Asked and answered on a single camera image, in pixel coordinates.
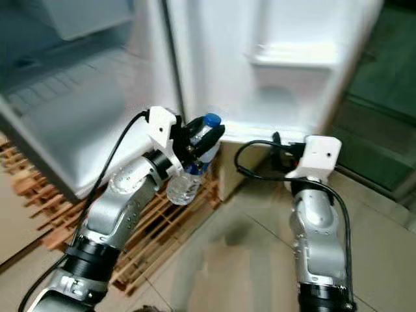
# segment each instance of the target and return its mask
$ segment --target blue bottle cap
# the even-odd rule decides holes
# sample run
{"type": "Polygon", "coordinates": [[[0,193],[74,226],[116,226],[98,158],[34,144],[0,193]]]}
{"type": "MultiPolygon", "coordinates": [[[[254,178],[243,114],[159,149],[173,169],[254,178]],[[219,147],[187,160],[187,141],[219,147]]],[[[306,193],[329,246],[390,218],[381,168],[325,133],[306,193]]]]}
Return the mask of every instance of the blue bottle cap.
{"type": "Polygon", "coordinates": [[[210,112],[203,117],[203,122],[205,125],[208,125],[211,128],[215,128],[221,124],[221,117],[210,112]]]}

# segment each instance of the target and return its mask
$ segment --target floor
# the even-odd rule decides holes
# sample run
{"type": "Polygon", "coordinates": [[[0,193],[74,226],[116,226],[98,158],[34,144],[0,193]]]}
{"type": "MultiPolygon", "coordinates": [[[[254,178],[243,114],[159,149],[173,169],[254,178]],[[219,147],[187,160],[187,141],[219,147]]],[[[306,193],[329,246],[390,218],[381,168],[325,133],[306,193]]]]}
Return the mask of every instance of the floor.
{"type": "MultiPolygon", "coordinates": [[[[354,292],[360,312],[415,310],[416,235],[402,206],[335,173],[330,184],[352,219],[354,292]]],[[[298,311],[289,228],[291,195],[247,181],[132,297],[111,288],[98,312],[144,304],[163,311],[298,311]]],[[[38,248],[0,275],[2,311],[15,311],[58,252],[38,248]]]]}

